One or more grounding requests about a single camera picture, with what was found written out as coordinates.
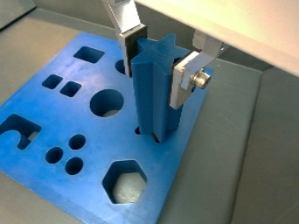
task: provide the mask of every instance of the hexagonal hole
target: hexagonal hole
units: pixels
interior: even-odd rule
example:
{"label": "hexagonal hole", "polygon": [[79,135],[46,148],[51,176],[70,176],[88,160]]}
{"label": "hexagonal hole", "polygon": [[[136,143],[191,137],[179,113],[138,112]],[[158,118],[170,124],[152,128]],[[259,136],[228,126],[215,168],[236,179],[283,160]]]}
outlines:
{"label": "hexagonal hole", "polygon": [[116,161],[107,171],[103,186],[114,204],[138,202],[147,177],[135,160]]}

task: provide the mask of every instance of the metal clamp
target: metal clamp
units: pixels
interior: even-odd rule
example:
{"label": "metal clamp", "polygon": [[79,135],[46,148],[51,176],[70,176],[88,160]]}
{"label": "metal clamp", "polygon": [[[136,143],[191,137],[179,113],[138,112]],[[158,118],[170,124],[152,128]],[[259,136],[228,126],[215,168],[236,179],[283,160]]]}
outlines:
{"label": "metal clamp", "polygon": [[140,23],[134,0],[102,0],[116,28],[118,42],[123,49],[126,75],[132,76],[131,59],[138,55],[136,40],[147,38],[147,27]]}
{"label": "metal clamp", "polygon": [[195,31],[192,45],[202,49],[191,52],[178,62],[172,69],[172,91],[170,105],[178,109],[190,98],[192,88],[206,88],[211,77],[203,72],[203,68],[228,49],[228,45],[214,37]]}

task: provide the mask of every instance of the gray surface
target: gray surface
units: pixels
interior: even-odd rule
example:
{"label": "gray surface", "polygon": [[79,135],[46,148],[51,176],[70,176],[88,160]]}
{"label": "gray surface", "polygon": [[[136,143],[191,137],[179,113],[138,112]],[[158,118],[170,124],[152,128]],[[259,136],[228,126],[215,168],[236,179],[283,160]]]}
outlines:
{"label": "gray surface", "polygon": [[[0,33],[2,102],[79,30],[114,37],[112,30],[46,10],[36,10]],[[160,223],[230,222],[260,72],[220,60],[214,66],[220,69],[210,86]],[[79,223],[6,175],[0,175],[0,182],[0,223]]]}
{"label": "gray surface", "polygon": [[34,8],[32,0],[0,0],[0,31]]}
{"label": "gray surface", "polygon": [[234,224],[299,223],[299,78],[263,74]]}
{"label": "gray surface", "polygon": [[[90,21],[91,23],[114,27],[112,23],[108,20],[108,14],[104,10],[100,0],[34,1],[40,8],[48,11],[55,11],[63,15]],[[150,39],[160,39],[168,33],[175,33],[178,36],[178,46],[192,49],[194,29],[188,25],[178,22],[158,11],[148,9],[142,4],[138,4],[136,8],[142,23],[147,25],[148,28]],[[244,65],[246,67],[251,67],[260,71],[264,71],[271,67],[264,61],[243,53],[234,47],[231,47],[220,55],[220,58],[235,64]]]}
{"label": "gray surface", "polygon": [[230,223],[260,72],[216,60],[160,223]]}

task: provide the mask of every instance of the blue foam block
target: blue foam block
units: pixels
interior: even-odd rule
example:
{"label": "blue foam block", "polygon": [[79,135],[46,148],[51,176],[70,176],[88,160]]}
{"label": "blue foam block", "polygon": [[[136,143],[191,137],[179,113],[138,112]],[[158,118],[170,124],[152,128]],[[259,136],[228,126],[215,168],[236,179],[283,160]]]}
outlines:
{"label": "blue foam block", "polygon": [[[207,90],[156,143],[136,134],[120,60],[118,42],[87,33],[62,49],[0,108],[0,170],[86,223],[156,223]],[[119,204],[111,191],[128,172],[146,186],[135,203]]]}

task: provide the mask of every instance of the blue star-shaped peg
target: blue star-shaped peg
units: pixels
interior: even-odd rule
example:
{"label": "blue star-shaped peg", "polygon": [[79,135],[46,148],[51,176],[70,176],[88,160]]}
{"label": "blue star-shaped peg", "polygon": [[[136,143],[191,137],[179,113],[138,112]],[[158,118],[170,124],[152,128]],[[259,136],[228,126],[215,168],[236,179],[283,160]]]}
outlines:
{"label": "blue star-shaped peg", "polygon": [[135,104],[140,134],[154,134],[159,142],[166,139],[167,130],[179,126],[183,107],[170,107],[170,89],[174,62],[188,50],[175,45],[175,34],[162,40],[138,40],[139,54],[131,60]]}

